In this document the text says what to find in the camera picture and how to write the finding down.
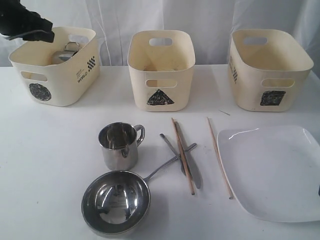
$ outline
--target cup handle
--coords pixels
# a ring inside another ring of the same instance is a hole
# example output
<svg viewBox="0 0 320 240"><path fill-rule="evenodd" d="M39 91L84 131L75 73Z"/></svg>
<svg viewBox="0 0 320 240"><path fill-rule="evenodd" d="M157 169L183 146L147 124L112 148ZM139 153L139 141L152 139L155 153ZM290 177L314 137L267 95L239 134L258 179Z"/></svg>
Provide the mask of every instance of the cup handle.
<svg viewBox="0 0 320 240"><path fill-rule="evenodd" d="M140 137L136 140L136 145L139 146L139 145L142 143L142 141L145 139L145 133L146 133L145 127L142 126L142 125L136 125L136 126L134 126L134 129L135 129L137 132L138 132L139 130L141 130L141 135L140 135Z"/></svg>

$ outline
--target black circle sticker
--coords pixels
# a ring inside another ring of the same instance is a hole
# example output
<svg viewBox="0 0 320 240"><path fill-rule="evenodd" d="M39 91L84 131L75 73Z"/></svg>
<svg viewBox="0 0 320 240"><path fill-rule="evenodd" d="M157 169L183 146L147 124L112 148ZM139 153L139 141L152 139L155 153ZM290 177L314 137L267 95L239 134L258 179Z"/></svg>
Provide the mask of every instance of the black circle sticker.
<svg viewBox="0 0 320 240"><path fill-rule="evenodd" d="M31 94L38 100L49 101L51 99L51 93L45 86L38 83L31 83L29 85Z"/></svg>

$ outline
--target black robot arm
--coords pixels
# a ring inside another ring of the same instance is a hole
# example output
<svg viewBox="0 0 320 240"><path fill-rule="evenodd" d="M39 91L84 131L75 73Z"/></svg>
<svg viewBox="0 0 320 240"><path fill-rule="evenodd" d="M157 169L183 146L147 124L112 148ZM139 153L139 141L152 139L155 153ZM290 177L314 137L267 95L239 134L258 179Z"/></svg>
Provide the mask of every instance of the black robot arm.
<svg viewBox="0 0 320 240"><path fill-rule="evenodd" d="M52 25L37 12L28 11L20 0L0 0L0 34L8 40L52 43L55 38Z"/></svg>

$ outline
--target metal knife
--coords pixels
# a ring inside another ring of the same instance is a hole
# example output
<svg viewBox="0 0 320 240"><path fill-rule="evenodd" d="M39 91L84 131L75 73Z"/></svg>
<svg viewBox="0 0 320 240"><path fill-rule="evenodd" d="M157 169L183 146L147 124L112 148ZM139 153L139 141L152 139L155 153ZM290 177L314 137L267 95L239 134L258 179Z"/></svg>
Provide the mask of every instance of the metal knife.
<svg viewBox="0 0 320 240"><path fill-rule="evenodd" d="M178 135L182 144L182 148L185 154L185 158L186 158L186 162L189 166L189 170L190 170L190 174L192 175L192 179L194 181L194 184L196 186L197 189L201 188L201 174L199 171L199 168L194 160L194 158L192 157L192 155L190 154L190 152L186 151L187 150L187 143L184 139L184 135L182 133L182 130L180 128L180 125L178 122L174 123L176 125L176 129L178 130Z"/></svg>

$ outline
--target bin handle hole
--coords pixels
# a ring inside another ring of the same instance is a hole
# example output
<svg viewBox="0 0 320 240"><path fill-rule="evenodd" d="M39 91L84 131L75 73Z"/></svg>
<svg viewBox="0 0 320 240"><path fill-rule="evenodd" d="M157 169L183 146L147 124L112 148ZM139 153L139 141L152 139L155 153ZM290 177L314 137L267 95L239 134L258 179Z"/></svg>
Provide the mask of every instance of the bin handle hole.
<svg viewBox="0 0 320 240"><path fill-rule="evenodd" d="M292 78L266 78L261 85L266 88L290 88L295 84Z"/></svg>
<svg viewBox="0 0 320 240"><path fill-rule="evenodd" d="M40 82L48 82L47 77L43 74L40 74L40 73L22 71L21 75L25 79L31 79L31 80L40 81Z"/></svg>
<svg viewBox="0 0 320 240"><path fill-rule="evenodd" d="M173 42L169 37L154 37L149 40L151 46L171 46Z"/></svg>
<svg viewBox="0 0 320 240"><path fill-rule="evenodd" d="M69 34L68 38L70 42L76 42L79 44L87 44L89 42L89 38L82 35Z"/></svg>
<svg viewBox="0 0 320 240"><path fill-rule="evenodd" d="M175 88L178 81L175 79L148 79L145 85L149 88Z"/></svg>
<svg viewBox="0 0 320 240"><path fill-rule="evenodd" d="M268 42L266 37L248 36L243 40L245 45L265 45Z"/></svg>

